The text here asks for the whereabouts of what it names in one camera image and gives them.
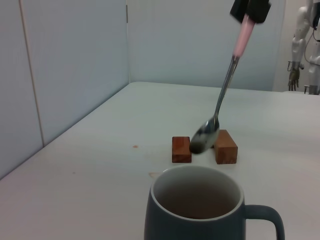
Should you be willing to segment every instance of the white wall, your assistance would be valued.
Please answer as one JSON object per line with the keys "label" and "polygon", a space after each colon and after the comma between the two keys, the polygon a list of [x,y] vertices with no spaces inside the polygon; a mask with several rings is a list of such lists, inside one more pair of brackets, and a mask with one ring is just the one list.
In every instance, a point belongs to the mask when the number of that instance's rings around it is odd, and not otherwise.
{"label": "white wall", "polygon": [[42,148],[19,1],[0,1],[0,179]]}
{"label": "white wall", "polygon": [[[296,25],[297,25],[297,16],[298,10],[300,7],[306,5],[306,0],[286,0],[285,12],[283,27],[281,33],[281,41],[278,53],[278,60],[276,65],[276,74],[274,77],[273,90],[276,92],[288,91],[288,82],[289,74],[287,71],[288,61],[292,60],[292,39],[294,38]],[[309,30],[309,34],[306,37],[308,41],[309,37],[312,34],[312,30]],[[313,39],[310,40],[309,46],[306,51],[306,57],[309,60],[312,53],[312,44]],[[300,79],[299,79],[299,89],[297,91],[304,91],[304,85],[308,85],[308,67],[309,64],[305,61],[305,58],[302,58],[302,63],[304,64],[304,70],[300,70]]]}
{"label": "white wall", "polygon": [[126,1],[22,3],[48,144],[128,84]]}
{"label": "white wall", "polygon": [[[127,0],[131,81],[220,87],[240,24],[234,0]],[[253,30],[231,88],[271,91],[285,0],[271,0]]]}

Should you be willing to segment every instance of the gray mug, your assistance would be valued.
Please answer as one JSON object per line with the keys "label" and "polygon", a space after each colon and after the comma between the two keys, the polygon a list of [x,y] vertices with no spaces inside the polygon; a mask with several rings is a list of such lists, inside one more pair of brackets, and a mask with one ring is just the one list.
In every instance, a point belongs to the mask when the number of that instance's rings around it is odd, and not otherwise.
{"label": "gray mug", "polygon": [[242,188],[220,171],[181,165],[164,171],[151,186],[144,240],[244,240],[246,219],[271,221],[276,239],[285,240],[276,210],[245,205]]}

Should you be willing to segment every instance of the mug handle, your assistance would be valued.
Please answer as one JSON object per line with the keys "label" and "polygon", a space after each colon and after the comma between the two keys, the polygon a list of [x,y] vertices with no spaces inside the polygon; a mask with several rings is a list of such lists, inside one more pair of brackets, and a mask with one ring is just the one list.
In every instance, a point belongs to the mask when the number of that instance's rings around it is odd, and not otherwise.
{"label": "mug handle", "polygon": [[245,206],[246,219],[262,219],[270,221],[275,226],[276,239],[285,240],[284,223],[279,213],[269,206],[262,205],[246,205]]}

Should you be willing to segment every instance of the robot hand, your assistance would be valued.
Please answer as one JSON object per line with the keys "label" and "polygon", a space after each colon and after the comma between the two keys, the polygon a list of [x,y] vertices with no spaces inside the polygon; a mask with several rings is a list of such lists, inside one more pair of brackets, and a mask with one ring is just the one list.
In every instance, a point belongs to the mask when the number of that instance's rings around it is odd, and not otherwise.
{"label": "robot hand", "polygon": [[289,75],[289,91],[296,91],[296,86],[299,87],[299,77],[300,77],[300,70],[299,68],[292,68]]}

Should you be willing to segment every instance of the mug rim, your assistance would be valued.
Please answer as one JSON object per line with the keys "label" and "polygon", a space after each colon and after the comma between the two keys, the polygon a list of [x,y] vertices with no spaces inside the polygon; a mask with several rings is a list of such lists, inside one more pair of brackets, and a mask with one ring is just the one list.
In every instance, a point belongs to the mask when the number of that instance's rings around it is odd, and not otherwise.
{"label": "mug rim", "polygon": [[[167,172],[170,172],[170,171],[173,171],[174,169],[177,169],[177,168],[200,168],[200,169],[209,169],[211,171],[214,171],[214,172],[219,172],[220,174],[224,175],[224,177],[228,178],[231,182],[234,183],[235,186],[237,186],[239,192],[240,192],[240,198],[239,198],[239,201],[238,203],[236,204],[236,206],[229,212],[227,212],[226,214],[224,215],[221,215],[221,216],[217,216],[217,217],[213,217],[213,218],[206,218],[206,219],[194,219],[194,218],[188,218],[188,217],[184,217],[184,216],[180,216],[180,215],[177,215],[173,212],[170,212],[169,210],[165,209],[159,202],[158,200],[156,199],[156,196],[155,196],[155,193],[154,193],[154,186],[156,184],[156,182],[158,181],[158,179],[164,174],[164,173],[167,173]],[[176,217],[176,218],[179,218],[179,219],[182,219],[182,220],[187,220],[187,221],[192,221],[192,222],[208,222],[208,221],[215,221],[215,220],[219,220],[219,219],[223,219],[231,214],[233,214],[235,211],[237,211],[240,206],[242,205],[242,203],[244,202],[244,191],[243,189],[241,188],[241,186],[230,176],[228,176],[227,174],[225,174],[224,172],[222,171],[219,171],[217,169],[214,169],[212,167],[207,167],[207,166],[200,166],[200,165],[179,165],[179,166],[174,166],[174,167],[171,167],[171,168],[168,168],[166,170],[164,170],[152,183],[151,185],[151,188],[150,188],[150,193],[151,193],[151,196],[152,196],[152,199],[153,201],[155,202],[155,204],[160,208],[162,209],[163,211],[165,211],[167,214],[173,216],[173,217]]]}

